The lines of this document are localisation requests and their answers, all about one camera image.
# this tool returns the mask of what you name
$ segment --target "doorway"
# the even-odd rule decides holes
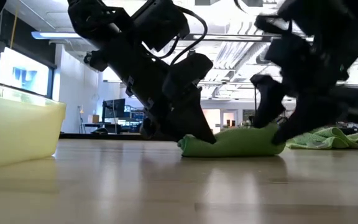
[[[237,122],[237,110],[221,110],[221,128],[236,127]]]

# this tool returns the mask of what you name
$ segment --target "translucent container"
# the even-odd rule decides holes
[[[65,104],[0,86],[0,166],[55,153]]]

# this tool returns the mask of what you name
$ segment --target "wooden floor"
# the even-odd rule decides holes
[[[167,142],[64,140],[0,168],[0,223],[358,224],[358,151],[189,159]]]

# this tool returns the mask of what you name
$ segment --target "window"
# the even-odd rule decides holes
[[[111,68],[106,68],[103,72],[103,80],[108,81],[121,81],[116,73]]]
[[[14,50],[5,48],[0,59],[0,83],[32,91],[40,95],[48,94],[50,69]]]

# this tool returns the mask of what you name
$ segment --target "cardboard box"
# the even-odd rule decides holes
[[[97,123],[99,123],[99,115],[97,115],[97,114],[89,115],[88,116],[88,123],[89,124],[97,124]]]

